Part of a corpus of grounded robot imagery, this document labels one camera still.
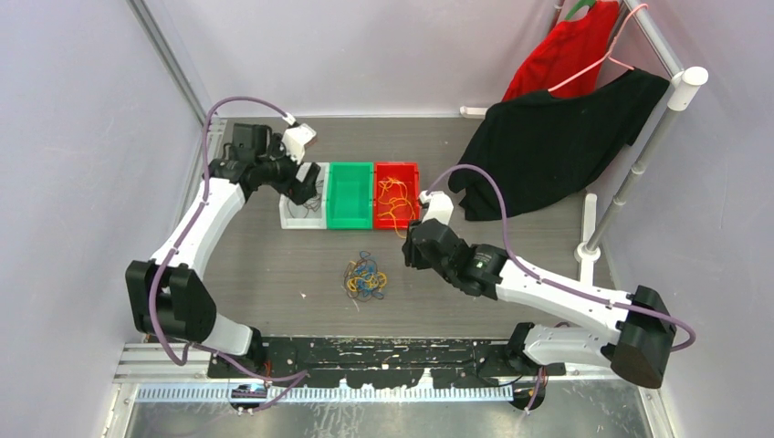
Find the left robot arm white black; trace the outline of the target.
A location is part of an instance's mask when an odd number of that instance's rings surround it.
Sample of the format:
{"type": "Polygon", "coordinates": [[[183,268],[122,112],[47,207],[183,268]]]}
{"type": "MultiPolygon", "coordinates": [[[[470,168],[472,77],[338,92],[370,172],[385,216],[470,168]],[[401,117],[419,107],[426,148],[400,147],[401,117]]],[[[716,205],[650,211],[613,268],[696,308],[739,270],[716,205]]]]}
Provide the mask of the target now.
{"type": "Polygon", "coordinates": [[[317,133],[306,123],[283,132],[237,123],[224,156],[207,167],[196,200],[168,240],[147,261],[133,261],[125,278],[135,328],[231,355],[246,377],[260,373],[266,351],[260,331],[223,316],[203,276],[220,237],[250,196],[268,186],[292,203],[317,195],[320,167],[304,163],[317,133]]]}

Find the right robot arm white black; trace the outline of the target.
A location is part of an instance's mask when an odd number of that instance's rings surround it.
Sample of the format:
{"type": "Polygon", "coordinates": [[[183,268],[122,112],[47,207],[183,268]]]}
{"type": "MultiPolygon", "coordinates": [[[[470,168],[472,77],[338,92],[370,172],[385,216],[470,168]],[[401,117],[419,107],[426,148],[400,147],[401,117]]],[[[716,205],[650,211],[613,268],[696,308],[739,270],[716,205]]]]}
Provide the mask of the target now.
{"type": "Polygon", "coordinates": [[[410,222],[403,254],[407,266],[432,269],[469,296],[536,308],[567,322],[565,328],[519,322],[506,352],[515,373],[572,362],[608,367],[640,387],[662,386],[677,324],[654,289],[584,285],[503,248],[469,245],[436,219],[410,222]]]}

